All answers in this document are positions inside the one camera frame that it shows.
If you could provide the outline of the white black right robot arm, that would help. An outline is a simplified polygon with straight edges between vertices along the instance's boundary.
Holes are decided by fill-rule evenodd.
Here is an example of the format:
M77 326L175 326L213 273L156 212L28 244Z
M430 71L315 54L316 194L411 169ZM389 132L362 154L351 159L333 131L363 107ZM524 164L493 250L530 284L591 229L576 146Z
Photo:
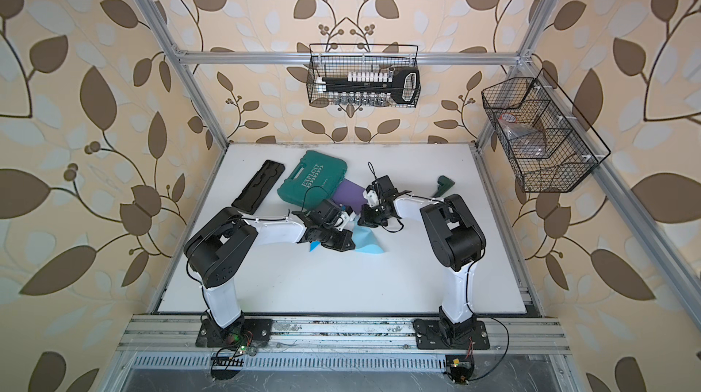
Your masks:
M425 198L398 191L387 176L374 180L363 191L363 198L361 226L386 228L390 219L423 222L434 257L447 269L439 329L446 340L458 340L473 331L472 273L485 255L487 239L463 198L457 194Z

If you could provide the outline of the light blue square paper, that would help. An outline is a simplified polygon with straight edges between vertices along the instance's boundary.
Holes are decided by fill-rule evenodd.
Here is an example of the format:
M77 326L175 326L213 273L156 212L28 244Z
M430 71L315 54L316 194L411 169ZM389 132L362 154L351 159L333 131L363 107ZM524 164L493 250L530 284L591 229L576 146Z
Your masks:
M366 254L383 254L385 250L378 242L374 230L368 227L355 225L352 230L354 251Z

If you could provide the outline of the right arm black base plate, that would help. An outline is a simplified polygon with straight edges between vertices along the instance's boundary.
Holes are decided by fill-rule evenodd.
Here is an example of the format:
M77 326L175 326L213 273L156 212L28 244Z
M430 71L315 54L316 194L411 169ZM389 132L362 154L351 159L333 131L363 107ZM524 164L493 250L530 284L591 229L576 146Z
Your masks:
M489 350L489 335L485 323L471 319L451 324L445 319L415 319L416 346L420 350Z

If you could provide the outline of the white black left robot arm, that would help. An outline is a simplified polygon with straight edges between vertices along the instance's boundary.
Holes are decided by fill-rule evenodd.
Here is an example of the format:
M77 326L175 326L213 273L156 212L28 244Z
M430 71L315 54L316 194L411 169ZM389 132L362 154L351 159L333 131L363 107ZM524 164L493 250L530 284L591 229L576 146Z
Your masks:
M332 251L352 251L352 209L331 200L282 218L255 218L233 207L221 209L184 247L188 276L201 287L208 318L215 328L241 328L244 314L237 299L235 275L251 249L274 243L319 244Z

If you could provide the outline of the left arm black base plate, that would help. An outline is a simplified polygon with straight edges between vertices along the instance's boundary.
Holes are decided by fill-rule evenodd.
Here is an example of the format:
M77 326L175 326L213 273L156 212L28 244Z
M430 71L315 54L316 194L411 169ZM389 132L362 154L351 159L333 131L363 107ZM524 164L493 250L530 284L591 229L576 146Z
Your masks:
M272 324L271 319L241 316L222 328L209 315L202 315L195 345L208 348L266 346L272 336Z

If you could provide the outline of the purple square paper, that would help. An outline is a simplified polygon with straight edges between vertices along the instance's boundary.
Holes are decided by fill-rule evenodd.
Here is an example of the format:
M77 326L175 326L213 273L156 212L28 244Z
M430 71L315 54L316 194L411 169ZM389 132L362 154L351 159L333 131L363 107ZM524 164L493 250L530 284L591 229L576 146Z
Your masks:
M361 208L367 203L365 188L350 181L343 180L332 196L332 200L341 206L349 207L356 214L361 213Z

